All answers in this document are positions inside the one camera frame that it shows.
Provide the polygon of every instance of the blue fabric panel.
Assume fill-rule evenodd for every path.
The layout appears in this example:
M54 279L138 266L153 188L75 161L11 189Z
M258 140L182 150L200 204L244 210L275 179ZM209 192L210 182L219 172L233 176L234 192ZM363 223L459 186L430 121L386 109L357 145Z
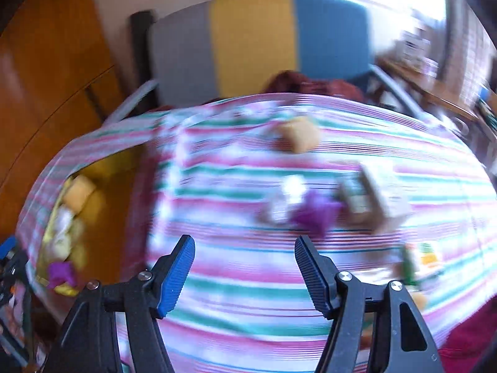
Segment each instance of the blue fabric panel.
M149 31L152 75L161 105L187 107L219 97L209 3L176 11Z
M371 62L365 7L347 0L294 1L300 71L317 79L362 79Z

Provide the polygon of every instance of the wooden cabinet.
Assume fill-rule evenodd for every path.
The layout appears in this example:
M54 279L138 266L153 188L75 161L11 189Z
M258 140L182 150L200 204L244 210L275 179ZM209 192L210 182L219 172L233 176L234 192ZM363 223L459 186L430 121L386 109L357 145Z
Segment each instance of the wooden cabinet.
M0 241L45 165L122 102L93 0L25 0L0 36Z

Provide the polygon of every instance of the yellow fabric panel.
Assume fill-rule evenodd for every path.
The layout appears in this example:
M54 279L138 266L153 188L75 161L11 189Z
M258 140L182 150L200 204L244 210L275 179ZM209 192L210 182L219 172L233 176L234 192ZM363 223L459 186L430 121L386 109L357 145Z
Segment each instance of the yellow fabric panel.
M293 0L214 0L210 23L221 97L260 93L297 69Z

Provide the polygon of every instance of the small box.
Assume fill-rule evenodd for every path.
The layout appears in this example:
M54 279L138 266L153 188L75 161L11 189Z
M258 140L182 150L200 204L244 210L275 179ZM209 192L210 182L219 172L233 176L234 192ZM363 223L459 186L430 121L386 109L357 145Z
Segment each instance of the small box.
M362 164L361 179L369 194L373 234L395 231L411 215L411 205L391 167Z
M371 219L371 203L359 178L354 174L345 175L340 181L339 194L349 210L349 222L368 224Z
M424 65L424 58L428 56L430 42L418 35L410 32L404 32L401 51L401 62L421 71Z

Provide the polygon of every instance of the blue gripper pad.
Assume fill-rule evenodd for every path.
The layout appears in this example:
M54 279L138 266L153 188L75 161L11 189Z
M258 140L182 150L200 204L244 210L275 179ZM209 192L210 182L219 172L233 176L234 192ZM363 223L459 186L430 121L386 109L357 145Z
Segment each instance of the blue gripper pad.
M320 255L308 236L295 241L295 260L304 278L314 308L325 318L332 318L335 308L340 306L336 292L335 274L338 270L327 256Z
M195 241L182 235L169 255L161 256L152 268L152 292L157 299L157 313L164 318L174 309L195 258Z
M10 236L3 243L0 244L0 260L5 258L8 252L16 246L16 238Z

